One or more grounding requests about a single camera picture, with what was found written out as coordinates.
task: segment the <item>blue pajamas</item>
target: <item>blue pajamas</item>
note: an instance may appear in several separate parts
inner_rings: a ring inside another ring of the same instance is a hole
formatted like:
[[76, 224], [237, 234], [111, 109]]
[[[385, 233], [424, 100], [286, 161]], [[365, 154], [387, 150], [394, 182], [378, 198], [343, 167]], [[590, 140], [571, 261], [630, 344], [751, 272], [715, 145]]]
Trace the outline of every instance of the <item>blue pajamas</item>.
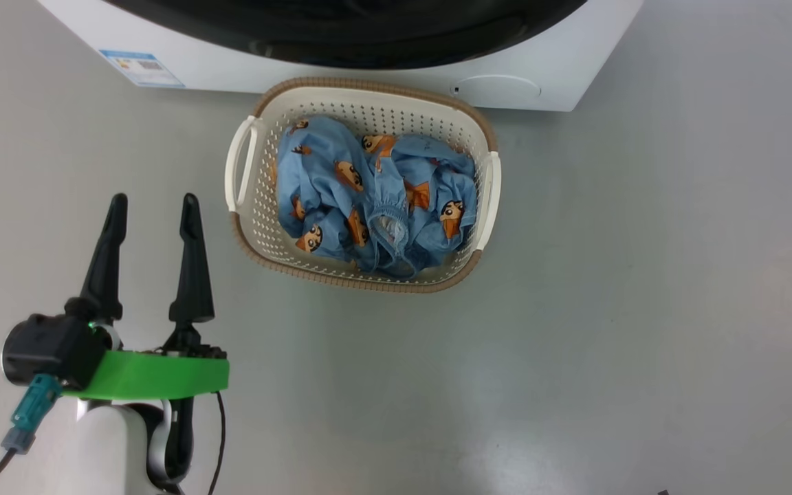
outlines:
[[314, 116], [280, 139], [280, 224], [318, 256], [414, 278], [465, 242], [475, 163], [424, 135], [366, 135]]

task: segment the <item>brown basket rim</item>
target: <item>brown basket rim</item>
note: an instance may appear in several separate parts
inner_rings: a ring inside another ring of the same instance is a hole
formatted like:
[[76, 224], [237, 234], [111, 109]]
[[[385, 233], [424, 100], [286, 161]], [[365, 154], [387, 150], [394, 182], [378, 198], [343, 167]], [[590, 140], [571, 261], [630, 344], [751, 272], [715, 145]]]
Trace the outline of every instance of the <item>brown basket rim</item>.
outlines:
[[[491, 128], [490, 123], [487, 121], [487, 119], [485, 119], [484, 115], [481, 115], [481, 112], [479, 112], [478, 109], [475, 109], [475, 107], [465, 103], [464, 101], [457, 100], [456, 98], [449, 96], [444, 96], [442, 94], [430, 93], [430, 91], [422, 91], [407, 87], [399, 87], [399, 85], [390, 85], [386, 84], [386, 82], [373, 82], [345, 78], [289, 79], [287, 81], [280, 82], [279, 85], [272, 87], [267, 91], [267, 93], [263, 94], [261, 99], [258, 101], [258, 104], [256, 104], [255, 111], [252, 115], [260, 116], [271, 100], [280, 94], [285, 93], [286, 91], [299, 87], [332, 87], [376, 91], [376, 93], [395, 94], [409, 98], [417, 98], [418, 100], [426, 100], [430, 101], [431, 103], [438, 103], [440, 105], [446, 105], [470, 116], [471, 119], [473, 119], [475, 123], [477, 123], [481, 128], [482, 133], [484, 133], [485, 139], [487, 140], [487, 149], [490, 151], [497, 151], [497, 141], [496, 135], [494, 135], [494, 130]], [[300, 269], [299, 267], [293, 267], [284, 263], [278, 263], [267, 259], [258, 251], [256, 251], [255, 248], [249, 243], [246, 235], [243, 232], [243, 226], [240, 223], [239, 213], [232, 211], [230, 213], [230, 217], [232, 217], [232, 229], [234, 231], [234, 237], [236, 238], [236, 241], [238, 241], [240, 248], [243, 248], [246, 256], [250, 257], [255, 263], [274, 270], [275, 272], [286, 273], [292, 276], [297, 276], [298, 278], [320, 282], [321, 284], [337, 285], [352, 289], [365, 289], [366, 291], [431, 294], [431, 292], [444, 291], [445, 289], [449, 289], [454, 285], [458, 285], [463, 281], [464, 278], [466, 278], [466, 276], [470, 274], [470, 272], [472, 272], [473, 269], [475, 269], [475, 266], [479, 264], [479, 260], [481, 260], [481, 250], [475, 250], [466, 264], [459, 270], [459, 272], [450, 276], [449, 279], [443, 280], [442, 282], [437, 282], [436, 284], [394, 284], [372, 282], [368, 280], [354, 280], [351, 278], [340, 278], [340, 276], [331, 276], [324, 275], [322, 273], [311, 272], [311, 270], [308, 269]]]

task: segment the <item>laundry basket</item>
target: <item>laundry basket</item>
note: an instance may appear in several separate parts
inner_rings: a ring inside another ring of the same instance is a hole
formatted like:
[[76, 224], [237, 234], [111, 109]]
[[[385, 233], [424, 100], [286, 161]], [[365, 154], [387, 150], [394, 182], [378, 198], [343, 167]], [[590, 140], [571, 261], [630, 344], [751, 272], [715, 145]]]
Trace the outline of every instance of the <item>laundry basket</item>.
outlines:
[[[277, 219], [277, 144], [283, 129], [314, 115], [333, 117], [356, 135], [424, 134], [472, 155], [478, 211], [463, 247], [442, 266], [422, 270], [411, 280], [359, 272], [349, 263], [299, 250]], [[240, 161], [245, 166], [238, 179]], [[437, 292], [458, 284], [481, 259], [500, 201], [500, 159], [491, 126], [460, 100], [380, 82], [298, 78], [265, 93], [254, 115], [240, 124], [225, 164], [225, 200], [236, 240], [262, 266], [356, 289]]]

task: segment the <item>green tape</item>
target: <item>green tape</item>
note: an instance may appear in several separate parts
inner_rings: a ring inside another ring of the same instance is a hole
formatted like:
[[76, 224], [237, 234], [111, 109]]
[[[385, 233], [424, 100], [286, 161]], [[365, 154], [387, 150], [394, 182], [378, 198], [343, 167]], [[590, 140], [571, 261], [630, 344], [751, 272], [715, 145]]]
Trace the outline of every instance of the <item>green tape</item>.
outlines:
[[228, 388], [228, 360], [107, 351], [91, 385], [63, 395], [100, 401], [184, 399]]

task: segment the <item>washing machine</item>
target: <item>washing machine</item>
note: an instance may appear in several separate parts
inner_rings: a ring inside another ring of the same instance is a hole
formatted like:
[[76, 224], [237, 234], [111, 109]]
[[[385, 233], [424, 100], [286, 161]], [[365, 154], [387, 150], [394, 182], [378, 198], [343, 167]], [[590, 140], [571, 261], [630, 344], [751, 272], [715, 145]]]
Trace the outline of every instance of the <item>washing machine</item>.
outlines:
[[40, 0], [141, 87], [361, 78], [570, 111], [644, 0]]

